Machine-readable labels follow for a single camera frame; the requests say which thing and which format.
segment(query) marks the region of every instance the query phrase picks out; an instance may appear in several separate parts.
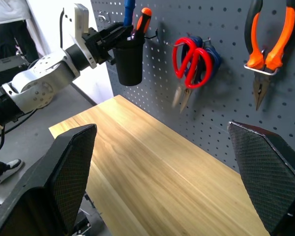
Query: orange pliers handle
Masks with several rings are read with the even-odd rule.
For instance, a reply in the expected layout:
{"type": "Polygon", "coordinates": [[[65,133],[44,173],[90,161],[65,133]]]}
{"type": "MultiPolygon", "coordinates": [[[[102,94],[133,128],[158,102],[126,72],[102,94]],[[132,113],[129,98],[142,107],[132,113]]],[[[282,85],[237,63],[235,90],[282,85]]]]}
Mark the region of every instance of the orange pliers handle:
{"type": "Polygon", "coordinates": [[[266,59],[259,49],[257,41],[258,19],[263,6],[263,0],[252,0],[245,25],[245,42],[250,54],[247,66],[262,69],[264,65],[272,71],[283,65],[284,48],[289,42],[295,26],[295,0],[287,0],[286,17],[281,36],[266,59]]]}

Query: red scissor handle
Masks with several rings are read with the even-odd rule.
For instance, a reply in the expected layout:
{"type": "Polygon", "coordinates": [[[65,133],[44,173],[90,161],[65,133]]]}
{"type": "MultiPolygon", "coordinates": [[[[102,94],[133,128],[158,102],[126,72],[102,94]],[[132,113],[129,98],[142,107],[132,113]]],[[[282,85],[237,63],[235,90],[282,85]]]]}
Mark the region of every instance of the red scissor handle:
{"type": "Polygon", "coordinates": [[[211,60],[211,57],[209,55],[209,53],[207,53],[206,50],[204,50],[203,48],[197,48],[195,51],[193,51],[193,59],[190,65],[190,69],[189,69],[189,73],[186,77],[185,80],[185,85],[188,89],[197,89],[202,87],[203,85],[205,85],[212,74],[212,70],[213,70],[213,63],[211,60]],[[199,61],[199,57],[202,57],[203,60],[205,61],[206,64],[206,74],[203,77],[202,81],[198,84],[192,84],[192,80],[194,79],[194,74],[196,73],[196,69],[197,69],[197,65],[198,65],[198,61],[199,61]]]}
{"type": "Polygon", "coordinates": [[[190,60],[191,60],[191,58],[193,56],[194,51],[197,49],[197,45],[190,38],[187,38],[187,37],[180,38],[180,39],[178,39],[176,41],[175,45],[178,45],[178,44],[181,44],[181,43],[187,44],[189,46],[189,51],[188,51],[186,57],[184,58],[184,60],[183,60],[183,62],[181,64],[180,69],[178,69],[178,66],[177,66],[177,50],[178,50],[178,47],[174,47],[174,50],[173,50],[173,65],[174,65],[175,73],[176,73],[176,75],[177,75],[177,77],[179,79],[181,79],[183,77],[183,75],[185,73],[185,70],[186,70],[186,68],[188,66],[188,63],[190,62],[190,60]]]}

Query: screwdriver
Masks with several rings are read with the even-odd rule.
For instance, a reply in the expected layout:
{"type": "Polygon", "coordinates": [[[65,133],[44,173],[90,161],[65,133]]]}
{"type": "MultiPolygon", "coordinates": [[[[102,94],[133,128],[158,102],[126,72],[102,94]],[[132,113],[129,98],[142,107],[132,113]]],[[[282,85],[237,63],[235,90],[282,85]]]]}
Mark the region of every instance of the screwdriver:
{"type": "Polygon", "coordinates": [[[152,10],[145,7],[141,11],[141,16],[138,20],[135,37],[143,37],[148,30],[149,23],[152,17],[152,10]]]}
{"type": "Polygon", "coordinates": [[[136,7],[136,0],[124,0],[123,26],[132,25],[132,16],[133,16],[133,11],[135,7],[136,7]]]}

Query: white wall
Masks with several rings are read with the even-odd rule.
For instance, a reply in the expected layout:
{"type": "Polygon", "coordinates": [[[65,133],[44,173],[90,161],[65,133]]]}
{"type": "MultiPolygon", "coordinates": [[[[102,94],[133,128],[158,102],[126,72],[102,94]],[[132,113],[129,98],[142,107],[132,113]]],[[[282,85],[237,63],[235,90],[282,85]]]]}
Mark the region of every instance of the white wall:
{"type": "MultiPolygon", "coordinates": [[[[45,55],[60,47],[59,17],[63,7],[71,3],[81,3],[89,11],[89,27],[97,30],[90,0],[27,0],[33,14],[32,26],[29,29],[36,42],[37,50],[45,55]]],[[[73,44],[67,33],[65,18],[63,19],[63,48],[73,44]]],[[[94,70],[86,68],[74,83],[94,102],[101,103],[113,97],[106,64],[98,65],[94,70]]]]}

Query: scissor blade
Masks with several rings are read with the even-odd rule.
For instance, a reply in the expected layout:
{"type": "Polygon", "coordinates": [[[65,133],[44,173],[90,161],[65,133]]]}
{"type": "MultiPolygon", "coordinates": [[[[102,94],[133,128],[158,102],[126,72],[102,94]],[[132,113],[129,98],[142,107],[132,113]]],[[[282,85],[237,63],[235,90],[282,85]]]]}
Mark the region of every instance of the scissor blade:
{"type": "Polygon", "coordinates": [[[187,88],[185,89],[184,96],[183,96],[183,99],[182,99],[182,102],[181,102],[180,113],[182,113],[182,111],[187,106],[190,95],[191,95],[191,92],[192,92],[192,90],[187,89],[187,88]]]}
{"type": "Polygon", "coordinates": [[[270,85],[270,78],[269,76],[260,74],[258,72],[255,73],[255,80],[253,84],[254,88],[254,96],[255,96],[255,103],[256,103],[256,111],[260,108],[260,105],[266,96],[266,92],[270,85]]]}
{"type": "Polygon", "coordinates": [[[172,103],[172,108],[175,108],[181,98],[182,95],[182,86],[179,85],[176,89],[175,95],[174,95],[174,99],[173,99],[173,103],[172,103]]]}

